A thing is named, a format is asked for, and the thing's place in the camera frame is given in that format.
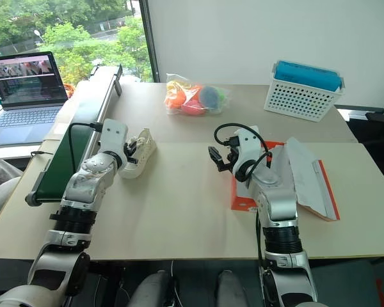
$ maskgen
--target window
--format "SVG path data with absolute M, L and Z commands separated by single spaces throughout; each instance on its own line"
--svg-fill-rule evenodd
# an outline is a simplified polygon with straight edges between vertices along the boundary
M 97 64 L 122 64 L 125 78 L 151 82 L 140 1 L 0 0 L 0 56 L 52 51 L 67 84 Z

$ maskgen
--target laptop trackpad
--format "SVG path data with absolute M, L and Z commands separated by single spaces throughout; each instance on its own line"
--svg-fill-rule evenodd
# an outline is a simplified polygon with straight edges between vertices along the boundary
M 33 130 L 32 126 L 5 128 L 0 132 L 0 144 L 22 143 L 26 140 L 31 130 Z

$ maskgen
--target robotic arm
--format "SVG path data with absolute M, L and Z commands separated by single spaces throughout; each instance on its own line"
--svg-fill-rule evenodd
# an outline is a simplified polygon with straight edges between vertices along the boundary
M 57 213 L 50 215 L 56 224 L 31 266 L 28 284 L 0 296 L 0 307 L 60 307 L 81 291 L 90 264 L 84 249 L 90 245 L 102 197 L 127 164 L 127 131 L 126 125 L 105 120 L 100 150 L 72 175 Z
M 226 141 L 217 133 L 224 127 L 240 127 Z M 268 150 L 256 126 L 231 123 L 219 126 L 215 140 L 230 147 L 224 163 L 215 147 L 209 155 L 219 171 L 229 170 L 242 182 L 255 200 L 258 210 L 256 230 L 259 249 L 260 283 L 266 307 L 324 306 L 317 302 L 316 287 L 308 264 L 306 251 L 301 246 L 296 211 L 296 193 L 289 157 L 284 148 Z M 260 228 L 265 236 L 264 260 L 260 250 Z

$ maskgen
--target white wall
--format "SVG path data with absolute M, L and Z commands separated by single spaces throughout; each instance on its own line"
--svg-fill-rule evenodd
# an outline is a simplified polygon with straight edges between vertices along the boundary
M 269 84 L 277 59 L 340 72 L 338 104 L 384 107 L 384 0 L 151 0 L 161 81 Z

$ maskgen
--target laptop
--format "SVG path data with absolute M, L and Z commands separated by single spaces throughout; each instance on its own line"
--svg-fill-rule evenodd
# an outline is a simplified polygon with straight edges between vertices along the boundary
M 0 57 L 0 146 L 41 143 L 66 100 L 51 52 Z

